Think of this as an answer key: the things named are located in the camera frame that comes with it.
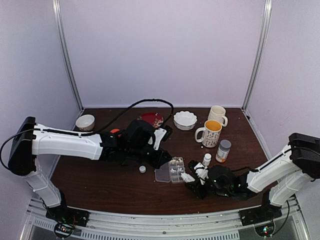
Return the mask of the clear plastic pill organizer box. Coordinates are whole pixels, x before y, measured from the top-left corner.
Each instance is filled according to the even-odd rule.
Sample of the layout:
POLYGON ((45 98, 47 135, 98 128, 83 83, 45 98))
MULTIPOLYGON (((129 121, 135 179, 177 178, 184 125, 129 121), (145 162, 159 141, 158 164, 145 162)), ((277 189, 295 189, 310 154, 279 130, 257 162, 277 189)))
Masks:
POLYGON ((155 181, 160 183, 183 183, 182 173, 186 170, 182 157, 173 157, 171 161, 154 170, 155 181))

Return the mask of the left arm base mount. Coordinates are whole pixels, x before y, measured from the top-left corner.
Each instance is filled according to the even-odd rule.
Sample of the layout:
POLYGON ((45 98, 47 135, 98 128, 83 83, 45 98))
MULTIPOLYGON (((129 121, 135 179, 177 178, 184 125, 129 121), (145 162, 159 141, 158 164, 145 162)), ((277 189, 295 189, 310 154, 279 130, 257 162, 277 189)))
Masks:
POLYGON ((60 239, 66 239, 75 233, 77 227, 86 227, 90 213, 86 210, 63 208, 61 206, 46 208, 46 217, 56 222, 53 233, 60 239))

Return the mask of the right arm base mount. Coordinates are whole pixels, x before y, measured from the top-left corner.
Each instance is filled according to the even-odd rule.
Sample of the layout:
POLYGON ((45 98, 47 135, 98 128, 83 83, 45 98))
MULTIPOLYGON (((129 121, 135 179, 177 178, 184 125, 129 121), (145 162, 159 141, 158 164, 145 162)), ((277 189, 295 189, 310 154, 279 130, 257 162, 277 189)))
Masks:
POLYGON ((243 226, 253 225, 255 233, 260 237, 271 237, 276 232, 274 220, 282 216, 280 207, 255 207, 239 211, 243 226))

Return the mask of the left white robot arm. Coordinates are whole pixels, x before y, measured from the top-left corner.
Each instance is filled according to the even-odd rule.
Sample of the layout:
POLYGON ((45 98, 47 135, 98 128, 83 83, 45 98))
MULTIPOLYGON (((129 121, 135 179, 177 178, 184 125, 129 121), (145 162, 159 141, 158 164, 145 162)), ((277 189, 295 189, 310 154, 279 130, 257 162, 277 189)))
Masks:
POLYGON ((27 117, 18 132, 10 137, 12 141, 7 169, 26 179, 32 190, 38 194, 47 211, 61 222, 72 218, 65 196, 56 188, 36 161, 38 155, 59 155, 81 157, 93 161, 119 162, 126 160, 146 162, 159 169, 172 157, 160 147, 173 129, 161 124, 154 128, 150 123, 133 120, 124 130, 117 132, 79 132, 46 127, 27 117))

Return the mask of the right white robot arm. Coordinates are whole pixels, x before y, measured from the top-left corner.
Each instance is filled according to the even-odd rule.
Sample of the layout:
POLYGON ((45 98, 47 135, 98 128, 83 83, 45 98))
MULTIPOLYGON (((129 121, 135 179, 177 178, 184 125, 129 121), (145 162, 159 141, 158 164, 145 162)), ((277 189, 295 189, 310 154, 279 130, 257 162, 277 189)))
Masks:
POLYGON ((292 133, 288 139, 276 156, 242 175, 236 176, 223 165, 207 167, 192 160, 188 164, 191 174, 182 173, 182 179, 199 199, 213 194, 237 200, 250 199, 278 181, 256 210, 258 219, 266 221, 306 183, 320 177, 320 139, 302 133, 292 133))

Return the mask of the small white pill bottle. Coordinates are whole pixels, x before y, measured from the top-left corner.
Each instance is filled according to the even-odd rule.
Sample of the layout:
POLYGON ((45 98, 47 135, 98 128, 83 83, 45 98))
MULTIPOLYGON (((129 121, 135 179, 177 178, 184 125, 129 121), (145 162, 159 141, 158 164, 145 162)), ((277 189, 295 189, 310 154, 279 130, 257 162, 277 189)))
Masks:
POLYGON ((211 163, 211 159, 212 159, 212 155, 210 153, 206 153, 203 156, 202 164, 206 167, 209 166, 211 163))

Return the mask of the grey capped orange label bottle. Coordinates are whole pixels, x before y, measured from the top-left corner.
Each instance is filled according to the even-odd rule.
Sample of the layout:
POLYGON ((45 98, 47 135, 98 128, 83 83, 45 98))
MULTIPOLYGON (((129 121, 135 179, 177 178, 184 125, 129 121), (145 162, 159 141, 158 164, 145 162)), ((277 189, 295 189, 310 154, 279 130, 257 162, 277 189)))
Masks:
POLYGON ((228 154, 230 152, 230 148, 232 146, 232 143, 229 140, 223 139, 220 141, 215 159, 219 163, 224 163, 228 157, 228 154))

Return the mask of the white bottle cap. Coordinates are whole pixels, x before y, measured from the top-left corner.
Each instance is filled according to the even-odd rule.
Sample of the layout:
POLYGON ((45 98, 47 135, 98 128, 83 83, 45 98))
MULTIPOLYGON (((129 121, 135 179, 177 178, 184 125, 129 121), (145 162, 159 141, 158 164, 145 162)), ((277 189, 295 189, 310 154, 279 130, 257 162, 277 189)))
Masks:
POLYGON ((141 165, 140 167, 139 167, 139 172, 140 173, 145 173, 146 172, 146 167, 144 166, 144 165, 141 165))

